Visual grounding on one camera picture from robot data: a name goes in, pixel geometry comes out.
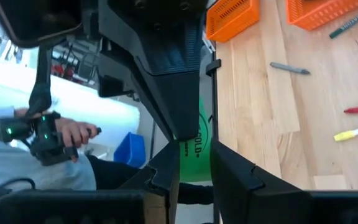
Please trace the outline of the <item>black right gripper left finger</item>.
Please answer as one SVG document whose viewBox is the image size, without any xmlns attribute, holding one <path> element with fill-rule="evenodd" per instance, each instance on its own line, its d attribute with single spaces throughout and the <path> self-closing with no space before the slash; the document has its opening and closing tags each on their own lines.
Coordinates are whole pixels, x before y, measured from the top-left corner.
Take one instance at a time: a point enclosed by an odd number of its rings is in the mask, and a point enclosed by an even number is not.
<svg viewBox="0 0 358 224">
<path fill-rule="evenodd" d="M 129 190 L 125 224 L 175 224 L 178 202 L 180 147 L 169 142 L 120 189 Z"/>
</svg>

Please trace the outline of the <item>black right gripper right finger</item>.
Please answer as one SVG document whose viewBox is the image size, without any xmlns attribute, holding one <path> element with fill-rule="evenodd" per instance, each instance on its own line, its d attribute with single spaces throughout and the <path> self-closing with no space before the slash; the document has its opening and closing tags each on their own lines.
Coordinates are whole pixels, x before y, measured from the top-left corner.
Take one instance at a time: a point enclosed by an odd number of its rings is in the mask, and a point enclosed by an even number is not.
<svg viewBox="0 0 358 224">
<path fill-rule="evenodd" d="M 214 202 L 224 224 L 309 224 L 310 195 L 211 142 Z"/>
</svg>

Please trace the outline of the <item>white pencil with yellow cap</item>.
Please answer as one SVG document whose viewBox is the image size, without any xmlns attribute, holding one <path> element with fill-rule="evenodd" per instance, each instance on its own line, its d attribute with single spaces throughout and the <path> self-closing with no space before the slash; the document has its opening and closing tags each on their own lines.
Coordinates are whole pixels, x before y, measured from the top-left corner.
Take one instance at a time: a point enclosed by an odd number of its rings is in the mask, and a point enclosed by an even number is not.
<svg viewBox="0 0 358 224">
<path fill-rule="evenodd" d="M 351 138 L 354 138 L 358 136 L 358 129 L 354 129 L 354 130 L 350 130 L 350 131 L 345 131 L 345 132 L 342 132 L 342 133 L 339 133 L 337 135 L 334 136 L 334 140 L 336 142 L 338 141 L 345 141 L 345 140 L 348 140 L 348 139 L 351 139 Z"/>
</svg>

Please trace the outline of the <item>grey crayon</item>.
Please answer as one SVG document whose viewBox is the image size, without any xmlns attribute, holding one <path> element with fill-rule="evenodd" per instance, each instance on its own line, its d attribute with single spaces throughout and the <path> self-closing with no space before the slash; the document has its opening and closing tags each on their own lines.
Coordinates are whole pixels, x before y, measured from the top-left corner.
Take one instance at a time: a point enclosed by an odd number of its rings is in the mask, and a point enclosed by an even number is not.
<svg viewBox="0 0 358 224">
<path fill-rule="evenodd" d="M 310 72 L 305 68 L 292 67 L 290 65 L 285 65 L 285 64 L 277 63 L 277 62 L 271 62 L 270 66 L 273 67 L 273 68 L 286 70 L 286 71 L 293 72 L 293 73 L 299 73 L 299 74 L 303 74 L 303 75 L 310 75 Z"/>
</svg>

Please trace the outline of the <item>black leader arm link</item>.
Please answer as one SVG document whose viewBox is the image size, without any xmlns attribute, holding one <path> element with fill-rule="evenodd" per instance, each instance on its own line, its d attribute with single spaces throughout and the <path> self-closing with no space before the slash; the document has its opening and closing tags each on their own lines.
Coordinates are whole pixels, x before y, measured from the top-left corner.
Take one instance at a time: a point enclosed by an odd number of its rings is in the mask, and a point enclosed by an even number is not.
<svg viewBox="0 0 358 224">
<path fill-rule="evenodd" d="M 52 67 L 52 48 L 46 45 L 39 47 L 37 73 L 34 87 L 29 98 L 27 117 L 48 110 L 52 104 L 50 92 L 50 75 Z"/>
</svg>

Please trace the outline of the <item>green bag with black print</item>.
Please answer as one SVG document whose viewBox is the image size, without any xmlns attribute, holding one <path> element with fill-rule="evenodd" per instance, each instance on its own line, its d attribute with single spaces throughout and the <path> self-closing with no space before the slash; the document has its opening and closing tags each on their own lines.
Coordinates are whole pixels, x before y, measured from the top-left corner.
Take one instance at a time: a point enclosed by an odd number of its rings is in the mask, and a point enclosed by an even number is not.
<svg viewBox="0 0 358 224">
<path fill-rule="evenodd" d="M 210 149 L 212 134 L 203 100 L 200 98 L 198 134 L 193 139 L 180 142 L 181 182 L 211 180 Z"/>
</svg>

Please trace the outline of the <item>blue plastic box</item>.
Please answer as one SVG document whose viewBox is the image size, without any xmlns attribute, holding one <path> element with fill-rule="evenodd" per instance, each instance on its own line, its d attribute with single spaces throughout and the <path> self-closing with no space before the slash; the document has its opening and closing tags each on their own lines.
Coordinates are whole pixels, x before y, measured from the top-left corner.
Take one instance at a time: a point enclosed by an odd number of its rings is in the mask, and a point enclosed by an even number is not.
<svg viewBox="0 0 358 224">
<path fill-rule="evenodd" d="M 128 133 L 116 148 L 113 161 L 141 168 L 146 160 L 145 143 L 141 135 Z"/>
</svg>

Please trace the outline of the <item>person's hand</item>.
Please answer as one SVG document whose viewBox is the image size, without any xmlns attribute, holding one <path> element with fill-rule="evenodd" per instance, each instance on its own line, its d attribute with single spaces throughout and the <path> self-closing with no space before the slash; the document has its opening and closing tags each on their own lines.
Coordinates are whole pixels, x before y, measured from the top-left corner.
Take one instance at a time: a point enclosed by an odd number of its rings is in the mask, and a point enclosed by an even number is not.
<svg viewBox="0 0 358 224">
<path fill-rule="evenodd" d="M 63 148 L 79 148 L 100 133 L 100 128 L 87 122 L 60 118 L 55 122 L 57 131 L 62 134 Z"/>
</svg>

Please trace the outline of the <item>person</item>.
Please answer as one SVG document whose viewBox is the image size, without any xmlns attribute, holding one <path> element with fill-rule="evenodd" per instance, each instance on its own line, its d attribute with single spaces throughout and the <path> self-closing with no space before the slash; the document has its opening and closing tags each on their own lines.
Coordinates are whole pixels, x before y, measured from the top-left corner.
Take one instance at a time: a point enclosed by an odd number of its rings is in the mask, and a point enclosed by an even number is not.
<svg viewBox="0 0 358 224">
<path fill-rule="evenodd" d="M 0 118 L 20 118 L 26 112 L 27 108 L 0 108 Z M 138 171 L 140 169 L 126 164 L 83 154 L 72 161 L 43 166 L 29 152 L 0 140 L 0 184 L 26 177 L 32 179 L 39 189 L 114 190 Z M 178 203 L 209 205 L 213 199 L 212 186 L 180 183 Z"/>
</svg>

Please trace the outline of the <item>orange perforated plastic bin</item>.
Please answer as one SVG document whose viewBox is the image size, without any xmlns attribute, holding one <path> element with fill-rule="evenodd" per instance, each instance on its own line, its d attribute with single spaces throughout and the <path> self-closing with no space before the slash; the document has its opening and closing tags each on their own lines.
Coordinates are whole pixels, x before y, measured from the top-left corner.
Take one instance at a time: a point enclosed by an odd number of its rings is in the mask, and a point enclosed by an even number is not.
<svg viewBox="0 0 358 224">
<path fill-rule="evenodd" d="M 259 0 L 217 0 L 206 14 L 206 37 L 226 42 L 259 21 Z"/>
<path fill-rule="evenodd" d="M 289 24 L 313 30 L 358 9 L 358 0 L 285 0 L 285 5 Z"/>
</svg>

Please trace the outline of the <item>black rounded panel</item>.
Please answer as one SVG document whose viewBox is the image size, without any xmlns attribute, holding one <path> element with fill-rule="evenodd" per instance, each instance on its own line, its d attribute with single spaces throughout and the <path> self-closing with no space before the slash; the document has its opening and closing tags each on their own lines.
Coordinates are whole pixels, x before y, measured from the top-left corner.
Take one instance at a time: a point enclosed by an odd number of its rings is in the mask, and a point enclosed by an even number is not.
<svg viewBox="0 0 358 224">
<path fill-rule="evenodd" d="M 81 0 L 0 0 L 0 26 L 19 47 L 37 47 L 80 25 Z"/>
</svg>

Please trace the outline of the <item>dark green crayon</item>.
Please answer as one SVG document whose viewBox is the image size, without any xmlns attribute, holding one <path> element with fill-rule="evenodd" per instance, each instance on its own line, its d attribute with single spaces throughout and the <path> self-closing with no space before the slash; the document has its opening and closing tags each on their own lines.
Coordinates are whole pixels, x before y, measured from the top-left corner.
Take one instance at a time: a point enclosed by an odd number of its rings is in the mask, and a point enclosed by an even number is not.
<svg viewBox="0 0 358 224">
<path fill-rule="evenodd" d="M 357 23 L 358 23 L 358 15 L 356 17 L 352 18 L 351 20 L 347 21 L 341 27 L 336 29 L 334 32 L 330 33 L 329 38 L 330 39 L 336 38 L 337 36 L 341 35 L 343 32 L 345 32 L 346 30 L 350 29 L 351 27 L 353 27 Z"/>
</svg>

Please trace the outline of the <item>black table frame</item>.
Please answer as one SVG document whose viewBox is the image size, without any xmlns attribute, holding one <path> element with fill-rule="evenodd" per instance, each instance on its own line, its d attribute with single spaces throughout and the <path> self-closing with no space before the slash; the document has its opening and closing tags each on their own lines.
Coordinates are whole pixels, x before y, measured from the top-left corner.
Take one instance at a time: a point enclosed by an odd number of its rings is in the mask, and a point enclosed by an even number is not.
<svg viewBox="0 0 358 224">
<path fill-rule="evenodd" d="M 219 128 L 218 128 L 218 89 L 217 89 L 217 79 L 216 71 L 211 74 L 211 84 L 212 84 L 212 107 L 213 107 L 213 138 L 219 139 Z"/>
</svg>

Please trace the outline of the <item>black frame clamp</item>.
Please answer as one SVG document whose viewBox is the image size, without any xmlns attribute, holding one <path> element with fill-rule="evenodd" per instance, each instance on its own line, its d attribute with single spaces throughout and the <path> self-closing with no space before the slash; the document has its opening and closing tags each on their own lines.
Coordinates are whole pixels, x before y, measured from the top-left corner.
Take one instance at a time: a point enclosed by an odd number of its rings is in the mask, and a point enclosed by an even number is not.
<svg viewBox="0 0 358 224">
<path fill-rule="evenodd" d="M 216 70 L 220 67 L 221 67 L 221 59 L 216 59 L 211 61 L 206 66 L 206 75 L 212 77 L 212 75 L 216 73 Z"/>
</svg>

